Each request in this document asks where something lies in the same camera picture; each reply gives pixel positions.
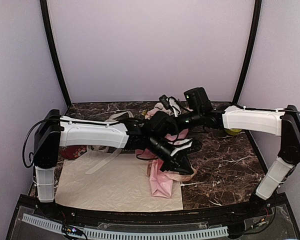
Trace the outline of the tan satin ribbon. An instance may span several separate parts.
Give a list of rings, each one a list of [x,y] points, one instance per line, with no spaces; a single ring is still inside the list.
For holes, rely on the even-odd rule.
[[[150,175],[151,175],[152,165],[153,165],[152,161],[149,161],[148,164],[147,164],[146,175],[148,177],[150,177]],[[166,176],[169,179],[174,180],[174,181],[188,182],[197,174],[197,170],[193,167],[191,167],[191,168],[193,170],[192,174],[180,174],[180,173],[174,172],[174,171],[165,171],[165,172],[163,172],[163,175]]]

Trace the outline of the cream printed ribbon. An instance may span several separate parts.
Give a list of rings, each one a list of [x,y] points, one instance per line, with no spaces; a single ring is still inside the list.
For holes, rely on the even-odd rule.
[[[134,115],[132,114],[131,111],[124,111],[124,112],[120,112],[120,113],[115,113],[113,115],[111,115],[106,122],[115,122],[117,120],[118,117],[124,115],[124,114],[128,114],[129,117],[133,117]],[[100,153],[107,153],[109,150],[109,146],[101,146],[101,145],[90,145],[87,146],[87,151],[91,152],[91,151],[95,151],[95,152],[100,152]],[[101,169],[103,166],[105,166],[106,164],[108,164],[109,162],[111,162],[112,160],[114,160],[116,157],[118,157],[120,155],[120,153],[122,152],[122,149],[118,148],[116,149],[113,153],[111,153],[109,156],[103,158],[99,163],[97,163],[95,166],[93,166],[91,169],[89,169],[88,171],[85,172],[86,175],[91,175],[93,173],[95,173],[96,171],[98,171],[99,169]]]

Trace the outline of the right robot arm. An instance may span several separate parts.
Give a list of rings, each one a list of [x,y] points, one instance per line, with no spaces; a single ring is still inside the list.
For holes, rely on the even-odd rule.
[[[189,111],[177,117],[180,129],[198,126],[219,130],[244,130],[280,139],[279,151],[267,173],[256,187],[245,213],[256,217],[264,201],[282,185],[300,163],[300,111],[295,105],[284,108],[257,108],[238,104],[214,107],[203,87],[184,92]]]

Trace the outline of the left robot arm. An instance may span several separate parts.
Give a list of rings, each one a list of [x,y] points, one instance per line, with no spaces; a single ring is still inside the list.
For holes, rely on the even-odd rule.
[[[43,120],[28,131],[22,146],[22,161],[34,167],[37,198],[41,210],[57,218],[60,206],[54,202],[55,167],[60,147],[102,146],[120,150],[149,150],[163,161],[161,171],[182,175],[193,174],[187,154],[194,140],[174,144],[166,135],[169,130],[179,133],[176,122],[165,112],[151,119],[129,117],[114,122],[75,119],[52,109]]]

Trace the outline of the pink wrapping paper sheet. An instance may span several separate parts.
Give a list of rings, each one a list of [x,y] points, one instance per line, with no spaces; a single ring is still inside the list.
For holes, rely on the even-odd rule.
[[[173,195],[173,184],[180,184],[181,182],[169,179],[168,177],[164,176],[163,172],[160,170],[163,161],[148,149],[137,149],[135,151],[135,154],[137,159],[145,160],[148,162],[152,161],[152,167],[149,177],[151,195],[153,197],[171,198]]]

